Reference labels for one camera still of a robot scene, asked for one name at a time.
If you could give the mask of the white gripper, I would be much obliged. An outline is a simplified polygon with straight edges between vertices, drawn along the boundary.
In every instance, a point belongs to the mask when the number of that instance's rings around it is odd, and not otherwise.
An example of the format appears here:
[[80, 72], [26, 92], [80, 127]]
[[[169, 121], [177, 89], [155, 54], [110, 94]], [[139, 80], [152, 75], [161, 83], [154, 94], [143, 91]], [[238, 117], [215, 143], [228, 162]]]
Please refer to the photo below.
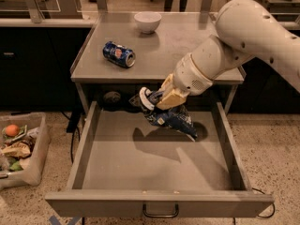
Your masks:
[[188, 94], [198, 96], [212, 85], [213, 82], [198, 70], [191, 53], [188, 53], [177, 63], [173, 74], [169, 74], [159, 88], [162, 97], [157, 107], [161, 110], [177, 107], [186, 102]]

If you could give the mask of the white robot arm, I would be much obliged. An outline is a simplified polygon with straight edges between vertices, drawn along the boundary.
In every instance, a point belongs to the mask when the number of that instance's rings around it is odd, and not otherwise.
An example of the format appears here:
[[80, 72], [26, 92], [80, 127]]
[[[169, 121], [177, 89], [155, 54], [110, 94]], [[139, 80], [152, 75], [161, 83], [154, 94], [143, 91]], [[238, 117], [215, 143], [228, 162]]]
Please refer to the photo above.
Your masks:
[[257, 57], [300, 91], [300, 37], [285, 29], [259, 3], [232, 0], [221, 8], [216, 33], [187, 53], [159, 91], [157, 107], [169, 110], [198, 96], [228, 70]]

